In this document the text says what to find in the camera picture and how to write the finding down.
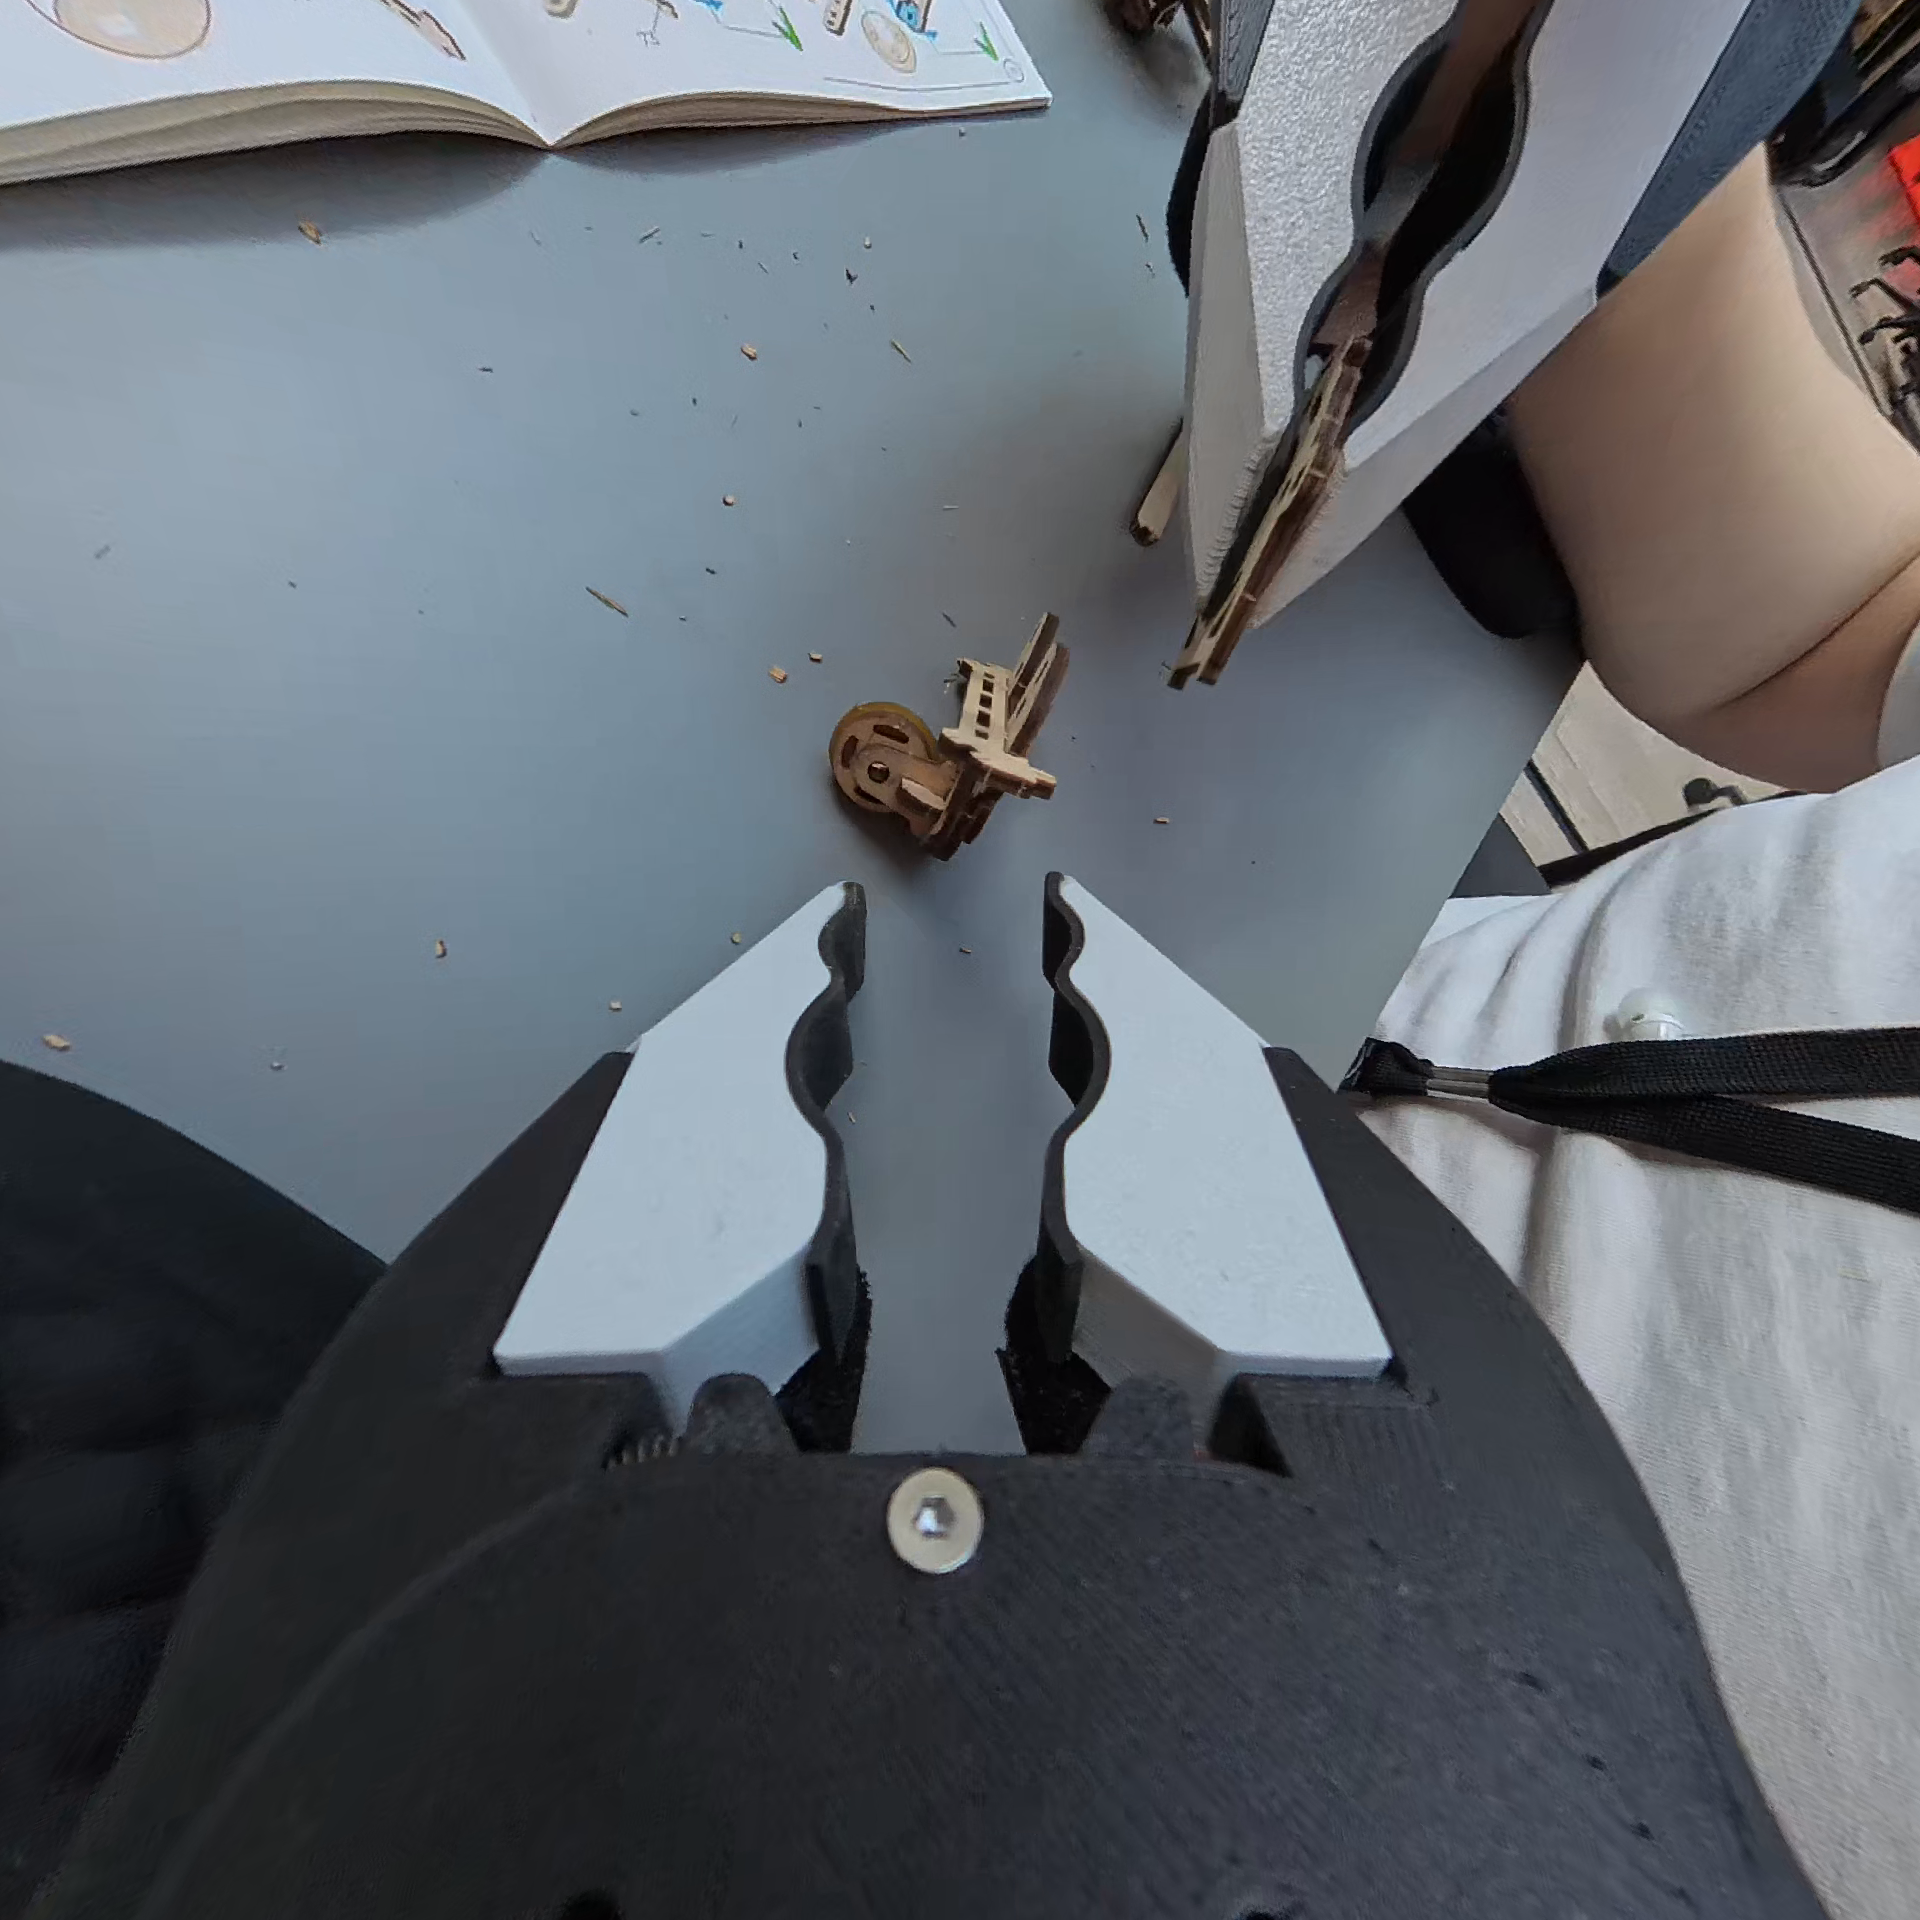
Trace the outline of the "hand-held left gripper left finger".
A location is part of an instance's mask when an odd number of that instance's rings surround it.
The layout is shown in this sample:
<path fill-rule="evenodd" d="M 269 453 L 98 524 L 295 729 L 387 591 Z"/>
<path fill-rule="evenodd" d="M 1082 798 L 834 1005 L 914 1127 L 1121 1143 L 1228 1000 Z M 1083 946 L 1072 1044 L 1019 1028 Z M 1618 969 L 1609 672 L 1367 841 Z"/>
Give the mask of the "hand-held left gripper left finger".
<path fill-rule="evenodd" d="M 859 1269 L 829 1103 L 867 896 L 842 880 L 648 1028 L 495 1343 L 506 1376 L 783 1388 L 843 1358 Z"/>

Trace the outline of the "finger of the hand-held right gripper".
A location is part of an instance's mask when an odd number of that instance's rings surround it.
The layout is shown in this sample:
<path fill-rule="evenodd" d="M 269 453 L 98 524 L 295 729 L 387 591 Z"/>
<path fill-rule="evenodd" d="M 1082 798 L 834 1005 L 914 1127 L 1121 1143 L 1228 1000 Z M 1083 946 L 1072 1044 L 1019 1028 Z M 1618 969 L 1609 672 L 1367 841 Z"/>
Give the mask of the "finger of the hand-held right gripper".
<path fill-rule="evenodd" d="M 1597 298 L 1624 234 L 1744 1 L 1560 1 L 1528 53 L 1517 172 L 1432 280 L 1410 352 L 1346 442 L 1332 500 L 1285 561 L 1260 626 L 1345 561 Z"/>
<path fill-rule="evenodd" d="M 1546 5 L 1220 5 L 1187 231 L 1184 526 L 1193 593 L 1248 566 L 1295 470 L 1307 566 L 1321 500 L 1356 495 L 1463 373 L 1433 284 L 1493 222 L 1529 119 Z"/>

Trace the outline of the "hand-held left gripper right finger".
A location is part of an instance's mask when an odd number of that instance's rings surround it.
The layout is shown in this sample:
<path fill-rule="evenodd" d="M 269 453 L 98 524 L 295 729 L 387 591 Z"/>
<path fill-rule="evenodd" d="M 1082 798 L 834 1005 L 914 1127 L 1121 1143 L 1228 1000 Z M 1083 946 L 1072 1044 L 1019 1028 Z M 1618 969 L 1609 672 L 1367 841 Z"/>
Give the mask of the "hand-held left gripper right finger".
<path fill-rule="evenodd" d="M 1064 872 L 1045 886 L 1045 1353 L 1216 1415 L 1240 1376 L 1379 1378 L 1393 1351 L 1265 1041 Z"/>

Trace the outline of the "wooden puzzle strip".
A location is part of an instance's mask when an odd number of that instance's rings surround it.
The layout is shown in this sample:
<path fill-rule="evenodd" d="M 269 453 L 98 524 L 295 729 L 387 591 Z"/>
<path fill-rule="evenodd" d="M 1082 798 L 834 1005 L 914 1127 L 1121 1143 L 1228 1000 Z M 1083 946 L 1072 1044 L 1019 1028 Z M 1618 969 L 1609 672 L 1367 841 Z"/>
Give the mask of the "wooden puzzle strip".
<path fill-rule="evenodd" d="M 1320 320 L 1313 335 L 1320 369 L 1303 400 L 1287 460 L 1272 461 L 1255 505 L 1237 530 L 1229 561 L 1168 672 L 1170 687 L 1193 681 L 1215 685 L 1220 679 L 1241 640 L 1257 626 L 1260 608 L 1285 565 L 1337 488 L 1343 445 L 1353 426 L 1360 383 L 1377 346 L 1384 263 L 1380 246 L 1367 245 Z"/>

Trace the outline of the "wooden wheel assembly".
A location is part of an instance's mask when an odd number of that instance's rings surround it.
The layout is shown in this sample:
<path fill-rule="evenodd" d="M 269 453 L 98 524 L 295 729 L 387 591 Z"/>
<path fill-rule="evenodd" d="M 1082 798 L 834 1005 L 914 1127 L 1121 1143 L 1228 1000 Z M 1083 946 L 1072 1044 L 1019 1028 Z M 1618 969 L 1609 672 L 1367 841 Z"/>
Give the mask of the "wooden wheel assembly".
<path fill-rule="evenodd" d="M 833 782 L 855 808 L 898 820 L 929 857 L 951 860 L 1002 799 L 1057 793 L 1057 774 L 1032 751 L 1068 670 L 1061 618 L 1045 612 L 1018 663 L 956 660 L 959 706 L 941 729 L 901 704 L 848 709 L 828 750 Z"/>

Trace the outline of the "person's right forearm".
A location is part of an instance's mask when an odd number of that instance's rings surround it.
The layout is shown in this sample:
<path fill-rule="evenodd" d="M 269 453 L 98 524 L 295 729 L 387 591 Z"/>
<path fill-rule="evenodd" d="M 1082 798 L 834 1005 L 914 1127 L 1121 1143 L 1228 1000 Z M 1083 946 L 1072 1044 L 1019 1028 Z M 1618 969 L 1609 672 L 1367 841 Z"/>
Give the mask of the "person's right forearm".
<path fill-rule="evenodd" d="M 1820 341 L 1762 149 L 1507 412 L 1624 709 L 1800 790 L 1915 759 L 1915 447 Z"/>

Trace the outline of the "grey desk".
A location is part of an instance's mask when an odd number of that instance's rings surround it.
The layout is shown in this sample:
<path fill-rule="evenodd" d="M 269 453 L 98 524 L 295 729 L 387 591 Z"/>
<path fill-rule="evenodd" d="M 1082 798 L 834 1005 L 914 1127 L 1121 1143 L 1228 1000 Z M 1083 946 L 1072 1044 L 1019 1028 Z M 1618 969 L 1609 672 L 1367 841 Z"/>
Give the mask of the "grey desk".
<path fill-rule="evenodd" d="M 263 151 L 5 189 L 5 1055 L 383 1257 L 829 880 L 875 1452 L 1010 1448 L 1064 1097 L 1043 877 L 1345 1071 L 1576 673 L 1387 521 L 1215 687 L 1130 514 L 1203 73 L 1010 5 L 1045 112 Z M 951 860 L 857 704 L 1071 650 Z"/>

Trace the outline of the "row of black office chairs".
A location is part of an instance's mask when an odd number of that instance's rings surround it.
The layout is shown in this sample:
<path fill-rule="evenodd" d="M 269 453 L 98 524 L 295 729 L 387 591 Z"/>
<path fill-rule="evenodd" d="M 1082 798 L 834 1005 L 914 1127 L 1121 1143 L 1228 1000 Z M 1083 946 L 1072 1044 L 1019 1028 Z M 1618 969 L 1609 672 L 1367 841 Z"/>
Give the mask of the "row of black office chairs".
<path fill-rule="evenodd" d="M 1858 5 L 1770 142 L 1817 322 L 1919 442 L 1919 5 Z"/>

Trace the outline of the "pale wooden stick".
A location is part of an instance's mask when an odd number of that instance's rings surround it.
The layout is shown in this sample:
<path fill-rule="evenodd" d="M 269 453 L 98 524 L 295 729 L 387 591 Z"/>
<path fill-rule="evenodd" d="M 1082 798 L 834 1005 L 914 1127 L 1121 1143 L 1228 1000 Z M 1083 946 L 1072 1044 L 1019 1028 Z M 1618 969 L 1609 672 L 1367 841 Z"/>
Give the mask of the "pale wooden stick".
<path fill-rule="evenodd" d="M 1141 545 L 1160 544 L 1180 505 L 1188 465 L 1188 433 L 1181 421 L 1163 447 L 1160 465 L 1151 474 L 1133 514 L 1130 518 L 1130 535 Z"/>

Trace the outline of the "white shirt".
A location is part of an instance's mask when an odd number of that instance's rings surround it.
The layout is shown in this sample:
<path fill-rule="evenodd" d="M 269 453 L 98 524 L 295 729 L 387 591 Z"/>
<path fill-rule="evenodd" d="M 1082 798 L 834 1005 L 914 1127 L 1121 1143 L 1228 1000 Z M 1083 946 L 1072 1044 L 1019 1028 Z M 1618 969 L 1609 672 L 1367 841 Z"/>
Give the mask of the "white shirt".
<path fill-rule="evenodd" d="M 1609 1041 L 1915 1025 L 1915 759 L 1626 854 L 1557 896 L 1451 902 L 1377 1036 L 1499 1070 Z M 1364 1113 L 1528 1294 L 1617 1428 L 1719 1690 L 1833 1916 L 1915 1916 L 1915 1216 L 1533 1125 Z"/>

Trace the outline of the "black chair base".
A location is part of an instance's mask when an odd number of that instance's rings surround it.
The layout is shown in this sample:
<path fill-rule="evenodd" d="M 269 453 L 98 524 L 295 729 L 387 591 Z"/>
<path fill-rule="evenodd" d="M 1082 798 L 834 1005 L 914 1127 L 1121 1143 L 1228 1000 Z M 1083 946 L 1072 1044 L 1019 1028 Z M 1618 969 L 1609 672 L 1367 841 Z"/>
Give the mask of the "black chair base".
<path fill-rule="evenodd" d="M 1499 825 L 1517 841 L 1543 884 L 1563 889 L 1691 825 L 1786 798 L 1780 789 L 1717 772 L 1693 770 L 1688 782 L 1679 782 L 1683 770 L 1679 760 L 1658 760 L 1652 774 L 1620 774 L 1562 750 L 1541 750 L 1499 806 Z"/>

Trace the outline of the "instruction booklet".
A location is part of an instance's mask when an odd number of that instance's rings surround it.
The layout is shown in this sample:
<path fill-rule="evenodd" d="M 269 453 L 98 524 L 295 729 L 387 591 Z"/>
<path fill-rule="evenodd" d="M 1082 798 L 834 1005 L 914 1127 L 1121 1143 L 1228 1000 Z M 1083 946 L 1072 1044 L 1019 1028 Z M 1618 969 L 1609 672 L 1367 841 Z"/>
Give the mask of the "instruction booklet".
<path fill-rule="evenodd" d="M 1050 104 L 992 1 L 5 1 L 2 180 L 327 137 L 537 152 Z"/>

